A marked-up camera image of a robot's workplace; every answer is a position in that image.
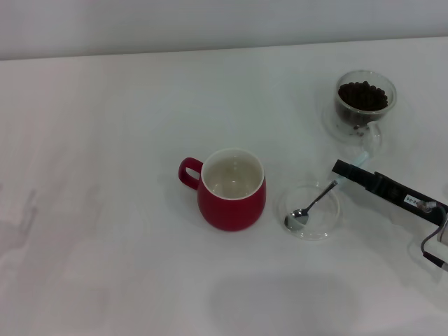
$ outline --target clear glass dish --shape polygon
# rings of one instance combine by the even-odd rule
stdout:
[[[311,208],[306,225],[295,221],[294,228],[288,228],[285,226],[285,217],[296,209],[308,207],[329,183],[301,181],[281,192],[274,203],[276,218],[280,225],[301,239],[320,240],[328,238],[340,215],[340,203],[333,190]]]

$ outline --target small glass dish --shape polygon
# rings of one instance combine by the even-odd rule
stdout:
[[[339,88],[343,84],[363,83],[384,91],[388,99],[388,106],[378,111],[363,111],[348,105],[339,96]],[[335,110],[338,118],[335,119],[336,128],[350,137],[363,137],[369,130],[368,123],[383,118],[396,104],[397,90],[392,82],[379,73],[368,70],[355,70],[341,77],[335,90]]]
[[[320,201],[309,210],[309,218],[306,225],[303,225],[293,218],[294,228],[285,225],[285,217],[299,208],[308,207],[319,194],[327,187],[328,183],[318,181],[301,181],[295,186],[285,189],[276,198],[274,210],[280,225],[291,234],[306,240],[320,240],[328,238],[334,230],[340,215],[339,200],[331,190]]]

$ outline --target glass cup handle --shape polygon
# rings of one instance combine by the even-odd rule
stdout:
[[[358,155],[358,157],[356,157],[350,164],[355,166],[355,167],[361,167],[361,165],[369,158],[369,153],[364,150],[360,155]],[[343,176],[338,176],[335,179],[336,183],[338,185],[343,184],[343,182],[347,181],[347,178],[343,177]]]
[[[369,127],[369,136],[364,138],[363,147],[370,157],[373,157],[382,146],[382,133],[377,121],[371,121],[367,126]]]

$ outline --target white label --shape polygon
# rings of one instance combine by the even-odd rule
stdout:
[[[414,207],[416,207],[417,203],[420,202],[420,201],[421,201],[420,199],[415,198],[415,197],[413,197],[411,195],[406,195],[406,197],[405,197],[405,202],[413,205]]]

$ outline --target mug handle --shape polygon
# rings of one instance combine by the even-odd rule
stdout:
[[[201,174],[202,162],[193,159],[192,157],[187,157],[179,166],[179,180],[181,180],[181,182],[186,186],[197,190],[199,187],[199,180],[189,175],[189,173],[187,173],[187,168]]]

